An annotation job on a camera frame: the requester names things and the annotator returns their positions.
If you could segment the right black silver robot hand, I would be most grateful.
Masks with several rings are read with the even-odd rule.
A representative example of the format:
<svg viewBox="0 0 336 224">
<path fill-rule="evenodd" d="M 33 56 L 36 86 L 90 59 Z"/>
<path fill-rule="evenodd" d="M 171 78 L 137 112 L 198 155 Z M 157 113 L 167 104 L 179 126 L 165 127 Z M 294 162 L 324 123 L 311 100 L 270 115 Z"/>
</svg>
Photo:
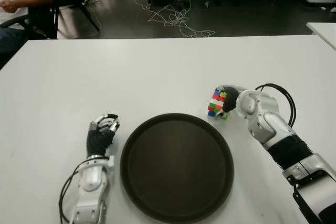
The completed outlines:
<svg viewBox="0 0 336 224">
<path fill-rule="evenodd" d="M 215 117 L 216 118 L 223 118 L 227 115 L 228 112 L 232 111 L 236 107 L 236 101 L 238 96 L 246 90 L 243 87 L 240 86 L 234 86 L 234 85 L 221 85 L 218 86 L 215 91 L 220 91 L 223 93 L 226 93 L 226 98 L 223 103 L 222 108 L 216 112 Z"/>
</svg>

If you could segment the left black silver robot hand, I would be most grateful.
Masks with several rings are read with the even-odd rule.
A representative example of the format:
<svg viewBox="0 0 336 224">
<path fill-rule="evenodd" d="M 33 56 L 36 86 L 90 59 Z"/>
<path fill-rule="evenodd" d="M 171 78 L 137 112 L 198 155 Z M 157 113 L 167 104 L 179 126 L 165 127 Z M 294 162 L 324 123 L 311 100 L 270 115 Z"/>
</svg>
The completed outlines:
<svg viewBox="0 0 336 224">
<path fill-rule="evenodd" d="M 87 134 L 87 157 L 104 156 L 119 126 L 119 117 L 115 114 L 102 114 L 94 119 L 89 125 Z"/>
</svg>

